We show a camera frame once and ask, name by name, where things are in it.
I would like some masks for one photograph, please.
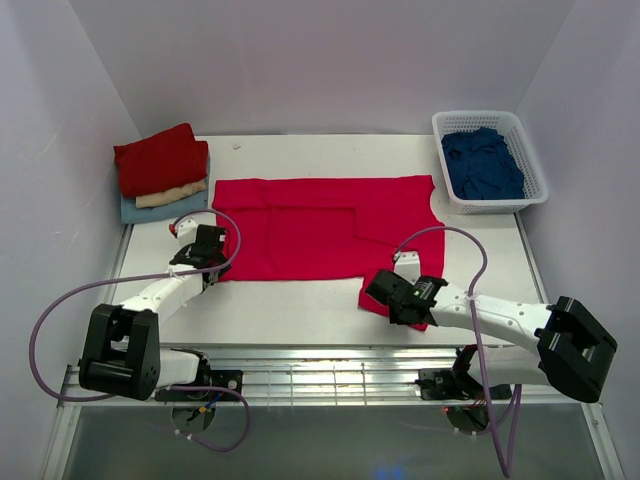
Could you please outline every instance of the gray floor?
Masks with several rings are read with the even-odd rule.
[[[501,478],[490,436],[416,431],[448,427],[435,407],[256,408],[248,440],[220,455],[174,436],[164,407],[84,408],[65,472],[81,479]],[[240,408],[221,408],[205,437],[232,441]],[[502,428],[503,437],[508,425]],[[515,479],[602,478],[579,405],[524,405]]]

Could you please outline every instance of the beige folded cloth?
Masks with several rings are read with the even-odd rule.
[[[152,193],[136,197],[136,208],[159,207],[173,203],[181,198],[190,197],[207,189],[204,179],[199,182],[188,183],[182,187],[170,188],[164,192]]]

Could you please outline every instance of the crumpled blue clothing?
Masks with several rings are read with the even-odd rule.
[[[493,128],[442,137],[453,192],[463,200],[522,199],[524,175]]]

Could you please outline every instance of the light blue folded cloth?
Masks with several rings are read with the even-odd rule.
[[[207,171],[209,170],[210,159],[207,160]],[[148,223],[175,218],[192,210],[207,208],[209,205],[209,175],[205,178],[207,189],[198,192],[190,197],[162,205],[160,207],[136,208],[135,198],[124,198],[120,196],[120,217],[123,224],[128,223]]]

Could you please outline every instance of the basket rim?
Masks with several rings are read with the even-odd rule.
[[[520,141],[522,142],[522,146],[524,150],[527,152],[527,157],[529,158],[529,166],[531,167],[533,176],[535,177],[536,183],[538,184],[539,194],[535,198],[523,198],[523,199],[504,199],[504,200],[466,200],[458,197],[454,191],[453,186],[451,185],[451,178],[449,176],[449,168],[447,167],[447,162],[444,156],[444,150],[442,149],[441,138],[443,135],[440,133],[437,122],[446,117],[483,117],[483,116],[501,116],[508,117],[511,121],[513,121],[516,130],[520,136]],[[438,112],[433,115],[431,118],[431,123],[433,126],[434,140],[436,142],[436,148],[438,150],[438,157],[440,158],[440,166],[442,167],[442,173],[444,176],[445,184],[447,186],[447,193],[449,194],[450,200],[454,203],[457,203],[461,206],[470,206],[470,207],[517,207],[522,206],[526,207],[528,205],[535,205],[539,203],[544,203],[549,198],[549,190],[547,189],[547,184],[542,175],[542,170],[540,168],[540,164],[538,162],[538,157],[533,150],[531,143],[529,142],[529,138],[524,130],[522,122],[518,118],[515,113],[505,112],[500,110],[451,110],[445,112]]]

